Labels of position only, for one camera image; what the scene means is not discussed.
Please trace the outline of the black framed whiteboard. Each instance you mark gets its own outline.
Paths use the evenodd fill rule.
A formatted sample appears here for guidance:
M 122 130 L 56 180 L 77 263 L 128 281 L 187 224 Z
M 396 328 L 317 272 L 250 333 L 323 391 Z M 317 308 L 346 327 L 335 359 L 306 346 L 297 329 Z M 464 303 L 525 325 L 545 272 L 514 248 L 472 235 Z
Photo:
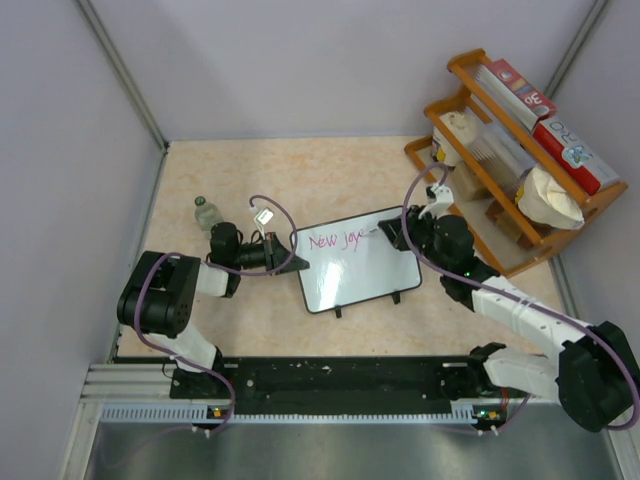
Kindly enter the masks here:
M 400 294 L 421 286 L 420 263 L 410 251 L 394 249 L 378 228 L 381 220 L 401 214 L 394 206 L 323 224 L 297 232 L 296 255 L 310 263 L 298 276 L 306 310 L 311 314 L 341 310 L 353 304 Z

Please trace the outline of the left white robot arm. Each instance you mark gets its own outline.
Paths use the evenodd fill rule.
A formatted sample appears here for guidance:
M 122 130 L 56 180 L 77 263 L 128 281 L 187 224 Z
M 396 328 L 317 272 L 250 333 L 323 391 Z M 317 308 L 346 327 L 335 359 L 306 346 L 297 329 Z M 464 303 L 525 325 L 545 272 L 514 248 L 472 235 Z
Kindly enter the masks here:
M 193 372 L 192 384 L 203 395 L 216 396 L 226 387 L 227 374 L 215 365 L 221 353 L 191 320 L 194 298 L 231 298 L 241 283 L 239 273 L 259 268 L 283 274 L 307 270 L 310 264 L 273 232 L 255 232 L 246 242 L 235 224 L 218 223 L 211 229 L 205 260 L 144 252 L 118 300 L 117 319 Z

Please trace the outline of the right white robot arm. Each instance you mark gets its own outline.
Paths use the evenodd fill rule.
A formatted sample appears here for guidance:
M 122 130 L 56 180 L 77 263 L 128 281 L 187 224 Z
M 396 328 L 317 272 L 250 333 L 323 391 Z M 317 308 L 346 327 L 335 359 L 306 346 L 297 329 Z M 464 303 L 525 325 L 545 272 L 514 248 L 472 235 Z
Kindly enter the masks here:
M 439 273 L 445 293 L 535 344 L 540 355 L 492 345 L 470 354 L 469 388 L 487 396 L 513 388 L 553 401 L 590 432 L 627 430 L 639 421 L 639 366 L 624 332 L 571 318 L 525 295 L 475 253 L 460 216 L 412 206 L 378 223 L 391 245 Z

